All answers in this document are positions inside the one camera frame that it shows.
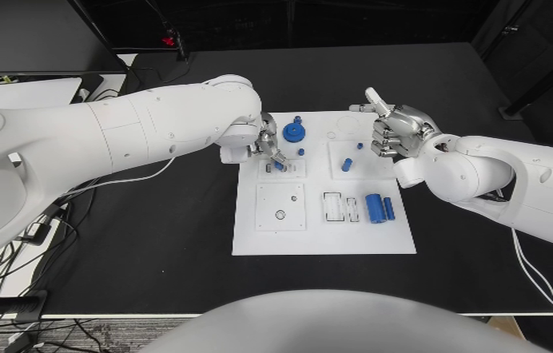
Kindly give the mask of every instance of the white board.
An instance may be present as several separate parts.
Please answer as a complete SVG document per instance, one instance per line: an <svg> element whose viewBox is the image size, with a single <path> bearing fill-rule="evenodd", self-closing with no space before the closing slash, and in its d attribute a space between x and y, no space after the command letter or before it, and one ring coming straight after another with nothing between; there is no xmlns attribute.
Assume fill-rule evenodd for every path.
<svg viewBox="0 0 553 353"><path fill-rule="evenodd" d="M279 128L279 148L289 159L305 160L305 177L272 179L269 173L265 174L262 170L263 165L270 163L265 156L262 161L260 157L250 157L240 165L233 255L416 253L402 194L392 173L393 161L377 157L370 150L377 115L348 111L272 115ZM296 115L302 116L307 135L304 141L289 143L283 140L282 128L294 121ZM364 143L363 149L357 149L359 142ZM301 148L305 150L304 156L298 154ZM334 168L341 168L341 163L334 163L333 159L347 157L354 160L353 177L348 175L344 179L340 176L334 178ZM256 230L259 184L292 183L304 185L305 231L259 232ZM325 192L341 193L346 221L325 220L322 200ZM383 198L392 198L396 220L383 224L372 224L369 219L366 195L372 193L379 193ZM347 198L356 198L359 222L351 221Z"/></svg>

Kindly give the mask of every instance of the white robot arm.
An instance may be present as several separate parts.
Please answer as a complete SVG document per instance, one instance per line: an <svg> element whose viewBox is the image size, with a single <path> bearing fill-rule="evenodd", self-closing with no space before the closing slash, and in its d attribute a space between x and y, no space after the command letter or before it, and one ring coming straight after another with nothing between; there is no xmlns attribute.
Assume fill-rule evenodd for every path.
<svg viewBox="0 0 553 353"><path fill-rule="evenodd" d="M380 115L372 148L382 157L406 157L395 164L400 186L426 181L442 200L553 242L553 148L444 134L419 110L387 105L373 88L366 94L372 104L353 105L351 110ZM509 201L480 197L514 177Z"/></svg>
<svg viewBox="0 0 553 353"><path fill-rule="evenodd" d="M266 153L286 165L276 130L250 81L236 75L87 104L0 110L0 244L84 181L213 143L224 163Z"/></svg>

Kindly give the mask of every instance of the black wall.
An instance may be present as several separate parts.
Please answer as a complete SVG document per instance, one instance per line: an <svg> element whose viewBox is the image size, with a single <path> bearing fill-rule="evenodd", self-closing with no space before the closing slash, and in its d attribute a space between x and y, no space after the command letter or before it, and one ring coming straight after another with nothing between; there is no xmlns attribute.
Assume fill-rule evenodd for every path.
<svg viewBox="0 0 553 353"><path fill-rule="evenodd" d="M191 50L470 41L499 0L158 0ZM164 47L145 0L81 0L116 47Z"/></svg>

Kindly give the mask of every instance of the small blue part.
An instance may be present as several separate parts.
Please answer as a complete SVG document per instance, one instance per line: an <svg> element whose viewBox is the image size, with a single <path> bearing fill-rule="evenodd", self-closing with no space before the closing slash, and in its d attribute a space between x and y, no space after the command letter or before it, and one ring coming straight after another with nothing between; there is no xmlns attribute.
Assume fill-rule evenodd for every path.
<svg viewBox="0 0 553 353"><path fill-rule="evenodd" d="M366 196L369 217L372 218L373 224L380 224L386 222L385 206L383 199L380 194L373 194Z"/></svg>
<svg viewBox="0 0 553 353"><path fill-rule="evenodd" d="M302 118L296 116L294 118L294 123L288 124L282 130L282 135L285 140L291 143L298 143L305 138L305 128L302 125Z"/></svg>
<svg viewBox="0 0 553 353"><path fill-rule="evenodd" d="M392 198L386 197L385 198L385 207L386 207L386 215L389 216L389 220L395 220L395 208L392 207Z"/></svg>
<svg viewBox="0 0 553 353"><path fill-rule="evenodd" d="M344 171L344 172L348 172L348 171L350 171L351 164L354 164L354 160L353 160L353 159L346 159L346 160L344 160L344 165L343 165L343 171Z"/></svg>

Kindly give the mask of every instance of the blue bolt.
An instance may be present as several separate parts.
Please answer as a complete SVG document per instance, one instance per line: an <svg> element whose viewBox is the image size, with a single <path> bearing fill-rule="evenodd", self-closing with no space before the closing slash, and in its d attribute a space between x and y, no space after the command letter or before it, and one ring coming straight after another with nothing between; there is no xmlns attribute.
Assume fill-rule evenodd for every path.
<svg viewBox="0 0 553 353"><path fill-rule="evenodd" d="M346 159L344 161L344 165L343 165L343 171L344 172L348 172L350 171L350 168L351 168L351 164L354 163L354 160L353 159Z"/></svg>

